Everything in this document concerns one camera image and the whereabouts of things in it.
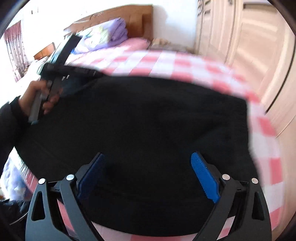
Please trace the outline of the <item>black sleeved left forearm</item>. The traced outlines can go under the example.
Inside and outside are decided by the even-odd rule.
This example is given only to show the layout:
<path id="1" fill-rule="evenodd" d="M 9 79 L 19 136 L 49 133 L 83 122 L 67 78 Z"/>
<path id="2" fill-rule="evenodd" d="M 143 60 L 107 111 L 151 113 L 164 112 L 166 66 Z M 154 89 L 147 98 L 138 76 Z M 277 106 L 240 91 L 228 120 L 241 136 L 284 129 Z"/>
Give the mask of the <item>black sleeved left forearm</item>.
<path id="1" fill-rule="evenodd" d="M 1 174 L 10 152 L 28 128 L 28 117 L 19 104 L 20 96 L 1 107 Z"/>

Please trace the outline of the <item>person's left hand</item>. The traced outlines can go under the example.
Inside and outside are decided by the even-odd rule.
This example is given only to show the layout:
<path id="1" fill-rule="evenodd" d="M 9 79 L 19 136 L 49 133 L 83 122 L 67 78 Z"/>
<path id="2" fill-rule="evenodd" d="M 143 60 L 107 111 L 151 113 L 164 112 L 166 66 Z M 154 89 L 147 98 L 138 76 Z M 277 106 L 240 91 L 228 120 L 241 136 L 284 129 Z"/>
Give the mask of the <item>person's left hand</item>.
<path id="1" fill-rule="evenodd" d="M 41 91 L 42 94 L 49 95 L 50 91 L 45 80 L 31 81 L 25 93 L 19 98 L 19 105 L 26 116 L 30 115 L 33 101 L 39 91 Z M 54 96 L 44 102 L 42 106 L 44 114 L 48 114 L 53 109 L 54 105 L 59 101 L 62 92 L 63 89 L 60 88 Z"/>

